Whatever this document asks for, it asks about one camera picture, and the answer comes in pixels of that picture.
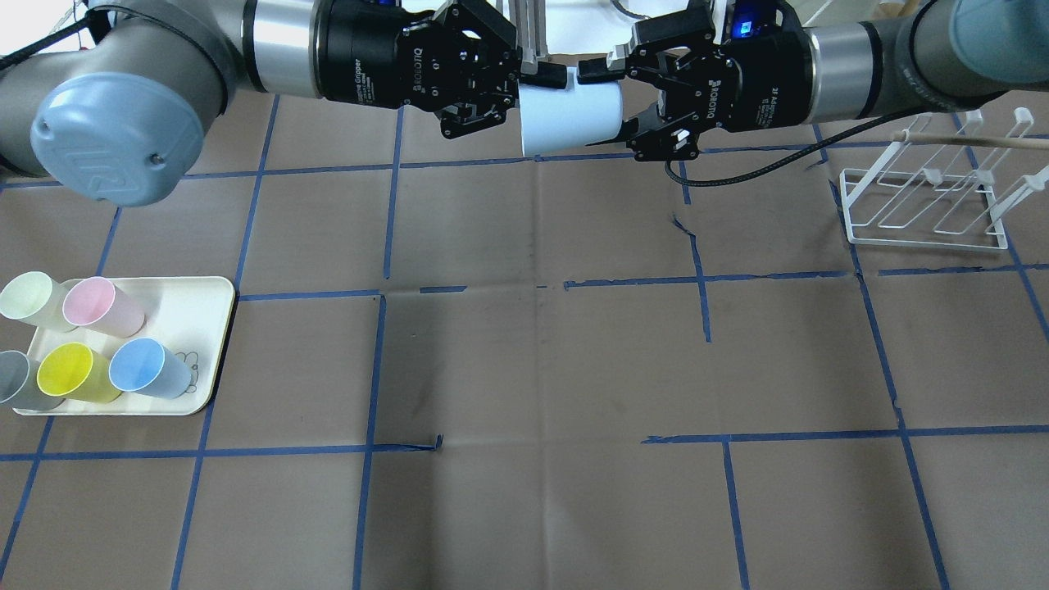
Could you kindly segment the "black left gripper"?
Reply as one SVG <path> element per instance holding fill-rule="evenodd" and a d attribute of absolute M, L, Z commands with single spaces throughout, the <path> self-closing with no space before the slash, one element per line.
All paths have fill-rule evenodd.
<path fill-rule="evenodd" d="M 515 26 L 486 1 L 405 10 L 397 1 L 325 1 L 317 27 L 316 79 L 331 102 L 438 117 L 445 138 L 502 125 L 521 84 L 568 87 L 565 65 L 520 73 Z"/>

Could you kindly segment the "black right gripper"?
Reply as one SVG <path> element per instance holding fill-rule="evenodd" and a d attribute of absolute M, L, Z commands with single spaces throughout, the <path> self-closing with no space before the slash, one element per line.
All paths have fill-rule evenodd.
<path fill-rule="evenodd" d="M 712 129 L 750 132 L 799 125 L 814 97 L 813 49 L 787 1 L 732 1 L 716 19 L 708 1 L 637 21 L 624 57 L 577 62 L 580 85 L 631 79 L 658 97 L 614 138 L 637 161 L 688 161 Z"/>

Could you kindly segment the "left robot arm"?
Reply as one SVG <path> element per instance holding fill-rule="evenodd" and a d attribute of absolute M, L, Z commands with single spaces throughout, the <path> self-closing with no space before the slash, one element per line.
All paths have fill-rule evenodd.
<path fill-rule="evenodd" d="M 565 89 L 486 1 L 87 1 L 2 59 L 2 177 L 52 178 L 119 207 L 168 197 L 239 89 L 501 125 L 521 84 Z"/>

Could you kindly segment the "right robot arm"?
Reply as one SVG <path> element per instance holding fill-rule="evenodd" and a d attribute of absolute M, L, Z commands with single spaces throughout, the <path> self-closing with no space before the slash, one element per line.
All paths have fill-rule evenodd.
<path fill-rule="evenodd" d="M 712 129 L 973 111 L 1012 90 L 1047 90 L 1045 1 L 924 1 L 907 16 L 805 27 L 784 1 L 711 1 L 633 24 L 581 84 L 634 79 L 658 90 L 615 136 L 638 161 L 684 161 Z"/>

